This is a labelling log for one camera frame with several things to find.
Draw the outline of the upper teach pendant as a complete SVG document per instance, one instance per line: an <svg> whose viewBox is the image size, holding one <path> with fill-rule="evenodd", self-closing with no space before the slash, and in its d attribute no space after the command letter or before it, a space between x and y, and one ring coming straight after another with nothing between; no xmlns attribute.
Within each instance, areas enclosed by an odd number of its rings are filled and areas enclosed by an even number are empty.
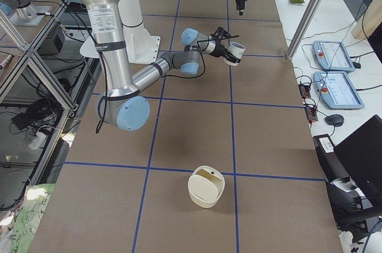
<svg viewBox="0 0 382 253"><path fill-rule="evenodd" d="M321 69L325 71L354 72L354 64L342 42L315 41L313 53Z"/></svg>

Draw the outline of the aluminium frame post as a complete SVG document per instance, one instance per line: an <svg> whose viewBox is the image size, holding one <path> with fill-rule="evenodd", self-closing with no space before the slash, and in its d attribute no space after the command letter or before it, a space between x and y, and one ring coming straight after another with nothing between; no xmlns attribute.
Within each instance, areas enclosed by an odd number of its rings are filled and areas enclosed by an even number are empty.
<svg viewBox="0 0 382 253"><path fill-rule="evenodd" d="M313 16L315 15L315 12L317 11L319 4L321 3L321 0L310 0L306 10L299 22L299 25L295 31L294 36L292 37L292 41L288 47L288 50L285 54L285 58L287 60L292 60L295 53L297 52L298 46L300 42L303 40L303 37L313 19Z"/></svg>

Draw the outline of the teach pendant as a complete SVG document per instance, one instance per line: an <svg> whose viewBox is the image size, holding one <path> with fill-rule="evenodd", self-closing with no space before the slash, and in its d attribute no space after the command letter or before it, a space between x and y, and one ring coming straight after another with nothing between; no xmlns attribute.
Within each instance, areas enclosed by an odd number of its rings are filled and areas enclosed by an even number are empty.
<svg viewBox="0 0 382 253"><path fill-rule="evenodd" d="M315 41L313 53L321 69L325 71L354 72L354 64L342 42Z"/></svg>
<svg viewBox="0 0 382 253"><path fill-rule="evenodd" d="M348 74L344 71L317 71L313 83L319 101L333 110L359 110L365 107Z"/></svg>

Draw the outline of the lower orange circuit board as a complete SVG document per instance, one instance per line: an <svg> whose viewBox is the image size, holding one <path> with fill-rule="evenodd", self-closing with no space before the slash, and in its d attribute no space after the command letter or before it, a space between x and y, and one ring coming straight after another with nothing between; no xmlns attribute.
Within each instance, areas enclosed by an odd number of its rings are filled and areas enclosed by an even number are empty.
<svg viewBox="0 0 382 253"><path fill-rule="evenodd" d="M305 105L304 109L309 123L314 123L318 121L316 108L314 106Z"/></svg>

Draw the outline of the black laptop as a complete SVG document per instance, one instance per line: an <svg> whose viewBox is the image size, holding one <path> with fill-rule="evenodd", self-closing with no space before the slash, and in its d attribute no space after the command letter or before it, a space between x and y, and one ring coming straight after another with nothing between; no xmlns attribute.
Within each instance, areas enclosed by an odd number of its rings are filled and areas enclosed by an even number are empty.
<svg viewBox="0 0 382 253"><path fill-rule="evenodd" d="M334 147L352 180L373 205L381 205L381 118L372 116Z"/></svg>

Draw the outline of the lower teach pendant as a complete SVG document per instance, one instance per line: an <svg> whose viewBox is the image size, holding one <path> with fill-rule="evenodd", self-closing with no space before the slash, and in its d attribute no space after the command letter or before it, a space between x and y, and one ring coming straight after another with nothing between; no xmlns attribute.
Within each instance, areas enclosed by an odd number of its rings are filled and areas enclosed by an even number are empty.
<svg viewBox="0 0 382 253"><path fill-rule="evenodd" d="M348 74L344 71L317 71L313 83L319 101L333 110L359 110L365 107Z"/></svg>

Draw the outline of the black power adapter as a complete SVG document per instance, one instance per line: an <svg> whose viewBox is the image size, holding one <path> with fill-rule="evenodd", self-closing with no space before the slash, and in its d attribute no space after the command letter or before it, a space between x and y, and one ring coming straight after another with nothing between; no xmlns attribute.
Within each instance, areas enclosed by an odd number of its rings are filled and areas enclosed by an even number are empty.
<svg viewBox="0 0 382 253"><path fill-rule="evenodd" d="M11 118L13 124L19 129L23 130L30 125L30 117L26 113L19 113L15 117Z"/></svg>

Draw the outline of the black box white label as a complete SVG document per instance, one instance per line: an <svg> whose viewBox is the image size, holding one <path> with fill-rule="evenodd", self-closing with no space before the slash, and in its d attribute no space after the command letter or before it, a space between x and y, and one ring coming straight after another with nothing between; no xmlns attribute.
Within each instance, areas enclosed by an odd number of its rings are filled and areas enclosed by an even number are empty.
<svg viewBox="0 0 382 253"><path fill-rule="evenodd" d="M332 182L339 178L349 177L348 172L345 170L344 166L342 166L334 152L335 146L331 137L328 134L323 134L313 136L312 138L326 180Z"/></svg>

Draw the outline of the upper orange circuit board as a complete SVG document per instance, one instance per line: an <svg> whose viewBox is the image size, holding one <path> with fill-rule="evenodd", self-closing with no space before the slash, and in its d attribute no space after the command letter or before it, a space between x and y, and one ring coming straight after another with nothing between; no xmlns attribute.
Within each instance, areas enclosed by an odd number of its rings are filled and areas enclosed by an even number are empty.
<svg viewBox="0 0 382 253"><path fill-rule="evenodd" d="M306 85L306 84L299 84L298 85L298 89L299 89L299 92L300 92L300 95L302 97L302 99L305 99L305 98L310 98L311 95L310 95L310 85Z"/></svg>

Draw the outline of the black computer mouse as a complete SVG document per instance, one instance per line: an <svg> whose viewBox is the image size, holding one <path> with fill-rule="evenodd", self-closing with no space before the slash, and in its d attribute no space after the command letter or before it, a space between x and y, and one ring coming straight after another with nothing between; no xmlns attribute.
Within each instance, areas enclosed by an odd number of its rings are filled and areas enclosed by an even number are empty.
<svg viewBox="0 0 382 253"><path fill-rule="evenodd" d="M325 117L325 122L334 127L341 127L344 124L344 117L340 114L333 114Z"/></svg>

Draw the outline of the white mug grey inside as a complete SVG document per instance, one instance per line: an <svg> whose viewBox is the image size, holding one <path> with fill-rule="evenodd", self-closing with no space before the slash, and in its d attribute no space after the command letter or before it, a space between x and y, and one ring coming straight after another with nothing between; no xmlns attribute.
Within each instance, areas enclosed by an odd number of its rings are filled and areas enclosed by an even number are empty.
<svg viewBox="0 0 382 253"><path fill-rule="evenodd" d="M230 50L230 54L238 58L240 62L246 47L238 42L230 42L228 49Z"/></svg>

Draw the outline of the green patterned cloth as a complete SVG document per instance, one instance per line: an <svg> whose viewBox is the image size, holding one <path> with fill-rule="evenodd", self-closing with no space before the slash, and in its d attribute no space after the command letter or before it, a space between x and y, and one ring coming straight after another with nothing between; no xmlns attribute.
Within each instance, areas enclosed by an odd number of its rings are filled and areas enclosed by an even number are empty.
<svg viewBox="0 0 382 253"><path fill-rule="evenodd" d="M36 234L51 194L53 183L29 186L24 198L1 220L1 252L27 252Z"/></svg>

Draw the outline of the orange circuit board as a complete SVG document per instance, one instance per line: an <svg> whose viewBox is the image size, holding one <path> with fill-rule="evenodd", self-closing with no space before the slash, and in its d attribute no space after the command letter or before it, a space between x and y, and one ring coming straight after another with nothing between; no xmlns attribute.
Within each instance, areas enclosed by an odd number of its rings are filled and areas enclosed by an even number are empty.
<svg viewBox="0 0 382 253"><path fill-rule="evenodd" d="M300 92L300 95L302 97L302 99L305 99L305 98L310 98L311 95L310 95L310 85L306 85L306 84L299 84L298 85L298 89L299 89L299 92Z"/></svg>
<svg viewBox="0 0 382 253"><path fill-rule="evenodd" d="M309 123L314 123L318 121L316 108L314 106L305 105L304 109Z"/></svg>

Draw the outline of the white pedestal column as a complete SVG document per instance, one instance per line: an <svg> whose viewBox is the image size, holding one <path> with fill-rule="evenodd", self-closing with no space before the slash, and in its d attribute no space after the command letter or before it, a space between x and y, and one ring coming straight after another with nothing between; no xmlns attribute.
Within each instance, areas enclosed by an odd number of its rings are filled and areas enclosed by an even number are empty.
<svg viewBox="0 0 382 253"><path fill-rule="evenodd" d="M151 35L145 28L139 0L120 0L118 7L129 62L153 63L158 56L161 37Z"/></svg>

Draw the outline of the cream oval bin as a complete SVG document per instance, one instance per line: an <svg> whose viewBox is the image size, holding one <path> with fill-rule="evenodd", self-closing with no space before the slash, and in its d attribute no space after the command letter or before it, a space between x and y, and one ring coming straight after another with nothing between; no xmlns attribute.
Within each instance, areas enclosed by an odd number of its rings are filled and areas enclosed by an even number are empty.
<svg viewBox="0 0 382 253"><path fill-rule="evenodd" d="M220 199L225 179L218 170L202 165L194 170L187 182L190 199L202 208L212 208Z"/></svg>

